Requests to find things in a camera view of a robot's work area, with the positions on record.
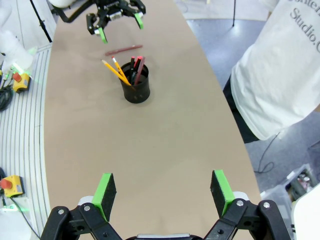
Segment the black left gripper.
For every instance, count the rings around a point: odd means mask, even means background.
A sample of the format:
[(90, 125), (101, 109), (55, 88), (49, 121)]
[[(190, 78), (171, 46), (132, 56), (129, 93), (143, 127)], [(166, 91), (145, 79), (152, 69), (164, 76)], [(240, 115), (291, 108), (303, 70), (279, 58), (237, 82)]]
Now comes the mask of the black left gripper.
[(97, 0), (96, 6), (97, 16), (94, 13), (86, 15), (87, 30), (91, 35), (99, 36), (104, 44), (108, 41), (101, 21), (109, 22), (126, 16), (134, 18), (140, 30), (144, 28), (142, 17), (146, 14), (146, 6), (141, 0)]

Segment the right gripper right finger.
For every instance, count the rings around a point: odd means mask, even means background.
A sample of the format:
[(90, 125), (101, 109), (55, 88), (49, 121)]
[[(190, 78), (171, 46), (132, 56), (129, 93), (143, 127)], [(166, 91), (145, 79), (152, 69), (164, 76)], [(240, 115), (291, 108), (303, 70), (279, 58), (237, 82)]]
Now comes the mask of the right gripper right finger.
[(236, 198), (223, 170), (213, 170), (210, 191), (219, 216), (205, 240), (232, 240), (238, 230), (249, 231), (254, 240), (289, 240), (290, 234), (273, 200), (257, 205)]

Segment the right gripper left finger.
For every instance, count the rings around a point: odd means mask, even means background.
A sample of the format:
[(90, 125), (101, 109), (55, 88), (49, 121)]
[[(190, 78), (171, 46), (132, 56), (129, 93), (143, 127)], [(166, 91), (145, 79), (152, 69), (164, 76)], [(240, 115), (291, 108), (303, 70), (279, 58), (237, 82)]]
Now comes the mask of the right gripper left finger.
[(47, 219), (42, 240), (78, 240), (80, 235), (91, 234), (95, 240), (120, 240), (109, 223), (116, 196), (112, 173), (104, 173), (91, 201), (70, 210), (66, 206), (54, 207)]

